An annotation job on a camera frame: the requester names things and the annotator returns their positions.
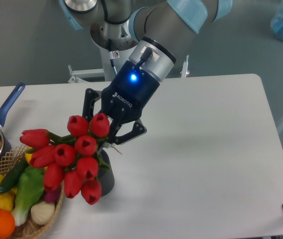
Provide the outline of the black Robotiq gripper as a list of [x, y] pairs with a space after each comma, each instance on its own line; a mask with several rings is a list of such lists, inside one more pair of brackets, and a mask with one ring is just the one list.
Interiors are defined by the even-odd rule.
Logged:
[[117, 136], [120, 126], [110, 130], [103, 147], [125, 144], [147, 132], [141, 119], [142, 110], [153, 96], [159, 82], [143, 69], [139, 69], [133, 62], [126, 61], [110, 85], [102, 91], [91, 88], [85, 90], [82, 117], [90, 121], [94, 116], [95, 102], [102, 100], [100, 112], [111, 119], [123, 114], [120, 124], [135, 120], [131, 131]]

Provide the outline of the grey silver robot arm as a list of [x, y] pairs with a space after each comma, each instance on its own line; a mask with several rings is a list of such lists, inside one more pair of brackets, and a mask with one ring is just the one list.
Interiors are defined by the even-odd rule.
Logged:
[[62, 0], [60, 6], [74, 28], [89, 28], [100, 49], [109, 85], [86, 91], [83, 116], [92, 119], [101, 101], [101, 112], [112, 121], [102, 147], [110, 147], [146, 132], [143, 108], [200, 28], [227, 15], [232, 2], [167, 0], [136, 11], [129, 0]]

